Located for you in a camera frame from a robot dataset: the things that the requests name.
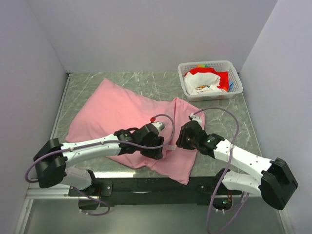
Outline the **pink pillowcase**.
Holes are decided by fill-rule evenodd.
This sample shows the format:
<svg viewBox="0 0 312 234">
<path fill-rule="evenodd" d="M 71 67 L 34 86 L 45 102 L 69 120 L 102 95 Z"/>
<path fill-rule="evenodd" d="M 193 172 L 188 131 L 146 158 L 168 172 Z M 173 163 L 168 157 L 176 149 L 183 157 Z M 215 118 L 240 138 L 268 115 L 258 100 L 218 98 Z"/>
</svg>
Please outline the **pink pillowcase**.
<svg viewBox="0 0 312 234">
<path fill-rule="evenodd" d="M 108 79 L 99 85 L 72 121 L 67 142 L 82 142 L 107 136 L 120 129 L 140 128 L 151 117 L 164 122 L 161 135 L 169 145 L 163 147 L 163 159 L 153 160 L 140 152 L 112 156 L 110 159 L 138 169 L 148 167 L 182 184 L 189 182 L 196 150 L 176 147 L 181 127 L 189 115 L 199 109 L 176 97 L 172 101 L 155 101 L 122 88 Z"/>
</svg>

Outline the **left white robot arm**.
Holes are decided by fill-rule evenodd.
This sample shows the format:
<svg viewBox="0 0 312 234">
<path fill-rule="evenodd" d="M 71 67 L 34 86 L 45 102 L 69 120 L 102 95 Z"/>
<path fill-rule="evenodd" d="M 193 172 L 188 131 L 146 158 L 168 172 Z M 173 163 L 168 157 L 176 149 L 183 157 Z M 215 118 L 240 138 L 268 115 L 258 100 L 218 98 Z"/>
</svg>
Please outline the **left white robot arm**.
<svg viewBox="0 0 312 234">
<path fill-rule="evenodd" d="M 76 143 L 48 140 L 34 156 L 34 167 L 40 188 L 58 184 L 71 185 L 85 195 L 94 195 L 98 189 L 91 170 L 79 170 L 74 165 L 106 156 L 119 156 L 140 152 L 151 159 L 162 158 L 165 128 L 163 122 L 153 122 L 141 128 L 118 130 L 108 136 Z"/>
</svg>

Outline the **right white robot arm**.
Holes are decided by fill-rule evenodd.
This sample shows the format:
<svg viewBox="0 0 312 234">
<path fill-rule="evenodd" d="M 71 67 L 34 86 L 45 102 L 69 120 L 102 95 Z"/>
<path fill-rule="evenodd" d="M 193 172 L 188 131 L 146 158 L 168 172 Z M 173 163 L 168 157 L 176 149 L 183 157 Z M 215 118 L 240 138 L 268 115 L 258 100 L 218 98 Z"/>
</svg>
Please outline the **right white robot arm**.
<svg viewBox="0 0 312 234">
<path fill-rule="evenodd" d="M 189 121 L 181 127 L 177 147 L 198 150 L 214 159 L 230 162 L 243 173 L 221 170 L 224 177 L 214 182 L 214 190 L 224 195 L 238 190 L 259 195 L 271 207 L 283 210 L 298 188 L 298 183 L 286 161 L 271 160 L 252 154 L 217 134 L 207 134 L 197 121 Z"/>
</svg>

